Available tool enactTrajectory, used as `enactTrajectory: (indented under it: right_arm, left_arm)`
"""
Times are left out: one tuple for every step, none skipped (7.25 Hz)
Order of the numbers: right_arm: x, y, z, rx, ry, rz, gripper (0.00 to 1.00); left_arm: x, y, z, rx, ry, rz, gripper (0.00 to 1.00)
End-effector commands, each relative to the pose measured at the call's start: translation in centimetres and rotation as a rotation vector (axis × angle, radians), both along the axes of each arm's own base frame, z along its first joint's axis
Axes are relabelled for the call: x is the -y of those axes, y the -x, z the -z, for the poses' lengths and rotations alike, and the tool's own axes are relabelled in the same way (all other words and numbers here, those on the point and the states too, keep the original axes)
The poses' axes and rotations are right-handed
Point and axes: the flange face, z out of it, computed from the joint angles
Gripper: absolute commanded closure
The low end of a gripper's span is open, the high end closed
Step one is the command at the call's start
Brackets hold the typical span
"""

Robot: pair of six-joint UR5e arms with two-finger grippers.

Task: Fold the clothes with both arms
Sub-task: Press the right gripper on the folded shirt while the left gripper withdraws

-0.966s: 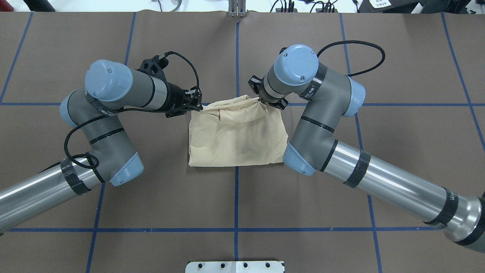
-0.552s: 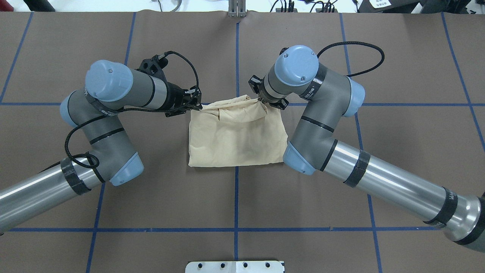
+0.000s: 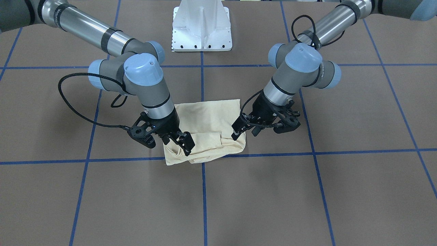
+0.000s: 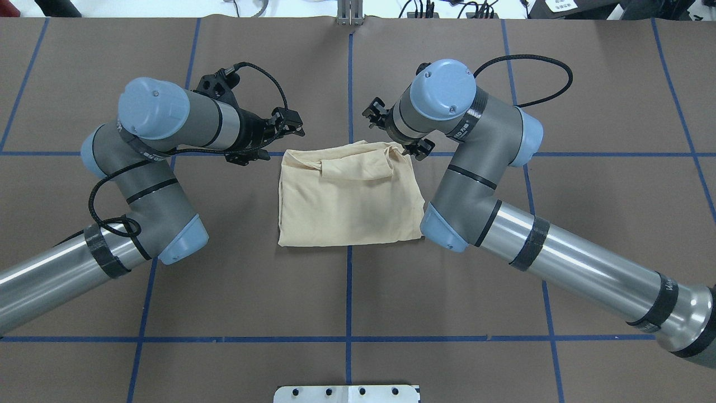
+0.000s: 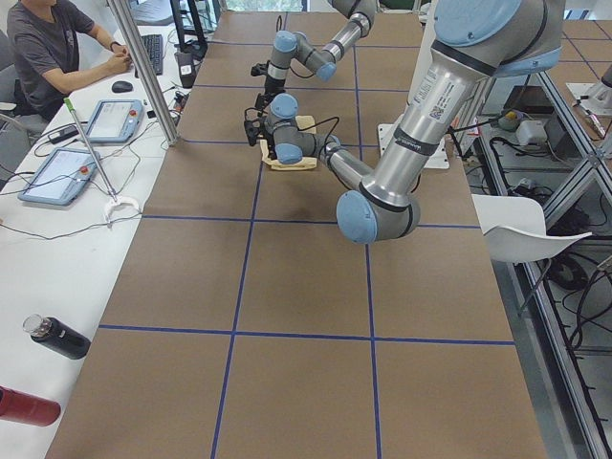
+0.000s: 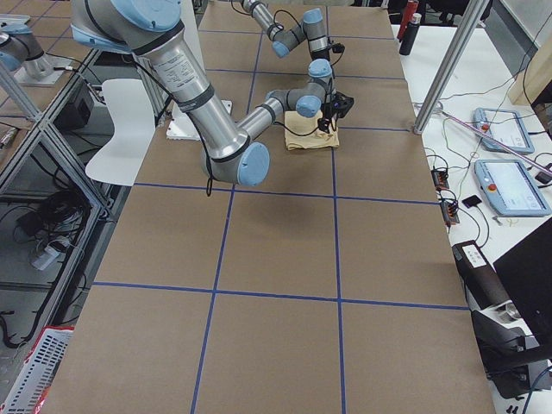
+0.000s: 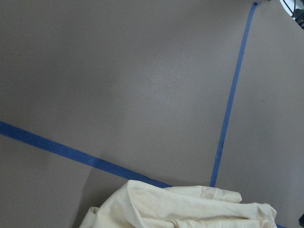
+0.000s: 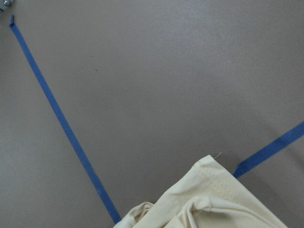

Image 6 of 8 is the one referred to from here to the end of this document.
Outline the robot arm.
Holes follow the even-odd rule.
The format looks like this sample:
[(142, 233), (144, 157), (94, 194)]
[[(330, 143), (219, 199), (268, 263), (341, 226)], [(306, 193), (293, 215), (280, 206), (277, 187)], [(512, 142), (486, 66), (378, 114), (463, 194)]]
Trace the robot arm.
[(328, 133), (351, 101), (336, 90), (329, 57), (333, 45), (320, 9), (306, 11), (294, 28), (285, 29), (261, 1), (243, 1), (241, 7), (257, 21), (279, 57), (306, 41), (311, 62), (305, 87), (269, 92), (266, 101), (239, 122), (224, 108), (185, 42), (179, 1), (74, 1), (72, 33), (87, 47), (148, 60), (166, 93), (198, 131), (208, 180), (254, 186), (270, 166), (268, 149), (256, 139), (280, 115), (295, 111), (316, 117), (318, 129)]
[(306, 41), (312, 60), (330, 61), (332, 43), (319, 8), (305, 11), (292, 28), (285, 28), (276, 20), (276, 13), (272, 13), (262, 1), (240, 1), (240, 5), (243, 12), (252, 16), (259, 24), (279, 58), (289, 55), (294, 48)]

